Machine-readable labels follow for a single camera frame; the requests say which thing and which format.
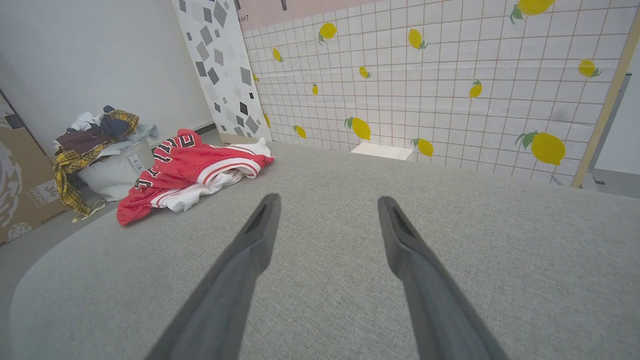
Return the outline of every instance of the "pink wallpaper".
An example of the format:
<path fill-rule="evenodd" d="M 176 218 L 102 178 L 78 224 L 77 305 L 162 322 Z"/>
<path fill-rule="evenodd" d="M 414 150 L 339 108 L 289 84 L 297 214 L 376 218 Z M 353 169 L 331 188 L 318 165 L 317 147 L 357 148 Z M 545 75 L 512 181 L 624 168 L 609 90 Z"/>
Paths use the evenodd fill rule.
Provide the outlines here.
<path fill-rule="evenodd" d="M 240 5 L 238 19 L 242 31 L 302 19 L 352 6 L 372 3 L 372 0 L 234 0 Z"/>

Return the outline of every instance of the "clothing pile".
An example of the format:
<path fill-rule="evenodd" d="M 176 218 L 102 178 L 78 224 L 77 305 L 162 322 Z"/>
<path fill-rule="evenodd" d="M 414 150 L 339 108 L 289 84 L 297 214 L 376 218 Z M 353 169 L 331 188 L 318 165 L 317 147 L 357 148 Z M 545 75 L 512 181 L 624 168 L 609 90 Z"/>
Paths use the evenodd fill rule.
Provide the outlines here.
<path fill-rule="evenodd" d="M 76 118 L 67 132 L 54 142 L 56 161 L 53 172 L 60 199 L 81 215 L 88 216 L 91 207 L 68 180 L 98 158 L 120 153 L 147 137 L 158 138 L 155 125 L 139 125 L 138 116 L 105 106 L 104 113 L 94 117 L 84 113 Z"/>
<path fill-rule="evenodd" d="M 200 135 L 181 129 L 154 150 L 155 165 L 142 172 L 129 196 L 118 204 L 120 225 L 147 216 L 152 208 L 186 211 L 201 195 L 223 186 L 254 179 L 274 157 L 264 138 L 251 145 L 217 147 L 202 143 Z"/>

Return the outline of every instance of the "lemon patterned backdrop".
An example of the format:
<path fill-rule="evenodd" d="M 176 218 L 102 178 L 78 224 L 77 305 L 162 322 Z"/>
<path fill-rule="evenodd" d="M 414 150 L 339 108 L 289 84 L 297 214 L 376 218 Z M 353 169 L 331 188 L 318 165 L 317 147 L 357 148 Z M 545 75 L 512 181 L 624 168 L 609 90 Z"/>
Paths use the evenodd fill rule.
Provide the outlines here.
<path fill-rule="evenodd" d="M 275 141 L 569 186 L 639 1 L 381 1 L 244 39 Z"/>

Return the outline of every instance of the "white laundry basket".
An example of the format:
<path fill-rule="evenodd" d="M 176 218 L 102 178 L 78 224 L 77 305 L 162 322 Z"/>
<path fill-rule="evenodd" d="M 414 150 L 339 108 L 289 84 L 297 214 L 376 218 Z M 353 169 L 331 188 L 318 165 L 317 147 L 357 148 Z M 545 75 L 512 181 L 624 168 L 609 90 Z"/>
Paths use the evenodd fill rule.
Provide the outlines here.
<path fill-rule="evenodd" d="M 144 139 L 119 155 L 92 163 L 80 170 L 78 176 L 104 200 L 120 201 L 127 196 L 140 173 L 153 165 L 153 152 Z"/>

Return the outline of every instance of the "lemon print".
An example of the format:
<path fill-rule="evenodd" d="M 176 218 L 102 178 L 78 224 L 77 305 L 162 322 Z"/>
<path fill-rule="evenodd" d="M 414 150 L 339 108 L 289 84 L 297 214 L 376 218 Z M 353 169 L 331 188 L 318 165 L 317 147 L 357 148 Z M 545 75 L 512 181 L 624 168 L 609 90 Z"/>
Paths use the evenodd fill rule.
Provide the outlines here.
<path fill-rule="evenodd" d="M 273 58 L 279 62 L 284 61 L 284 59 L 282 58 L 282 55 L 280 55 L 280 51 L 278 51 L 278 49 L 276 49 L 275 47 L 273 48 Z"/>
<path fill-rule="evenodd" d="M 350 117 L 344 120 L 344 125 L 348 128 L 353 127 L 353 132 L 358 135 L 359 138 L 364 140 L 371 140 L 371 129 L 364 120 L 357 117 Z"/>
<path fill-rule="evenodd" d="M 471 90 L 469 90 L 469 97 L 479 97 L 482 93 L 482 83 L 480 80 L 474 80 L 474 86 L 471 86 Z"/>
<path fill-rule="evenodd" d="M 538 133 L 534 131 L 532 133 L 522 133 L 516 139 L 516 143 L 522 139 L 522 145 L 526 149 L 530 143 L 531 152 L 536 159 L 546 164 L 553 164 L 560 166 L 560 160 L 563 159 L 566 149 L 562 140 L 547 133 Z"/>
<path fill-rule="evenodd" d="M 367 68 L 364 66 L 360 67 L 360 76 L 362 76 L 365 79 L 369 79 L 371 77 L 371 73 L 367 72 Z"/>
<path fill-rule="evenodd" d="M 540 15 L 555 4 L 556 0 L 520 0 L 513 7 L 509 19 L 515 25 L 513 19 L 523 20 L 522 14 L 526 16 Z"/>
<path fill-rule="evenodd" d="M 602 74 L 602 71 L 596 68 L 596 64 L 594 64 L 591 60 L 580 61 L 580 65 L 578 65 L 578 71 L 587 78 L 594 78 Z"/>
<path fill-rule="evenodd" d="M 427 45 L 429 45 L 428 43 L 424 43 L 422 35 L 420 35 L 420 31 L 417 31 L 416 29 L 411 29 L 407 38 L 409 39 L 409 45 L 418 50 L 424 49 L 425 47 L 427 47 Z"/>
<path fill-rule="evenodd" d="M 326 38 L 332 38 L 336 31 L 338 31 L 338 29 L 331 22 L 322 25 L 320 32 L 318 32 L 318 42 L 322 45 L 322 43 L 325 42 L 324 40 Z"/>
<path fill-rule="evenodd" d="M 293 131 L 297 132 L 298 136 L 300 136 L 301 138 L 303 138 L 303 139 L 307 138 L 307 133 L 305 132 L 305 130 L 302 127 L 294 126 L 293 127 Z"/>
<path fill-rule="evenodd" d="M 417 146 L 418 150 L 425 154 L 426 156 L 431 157 L 433 155 L 433 145 L 425 139 L 413 139 L 411 140 L 413 146 Z"/>

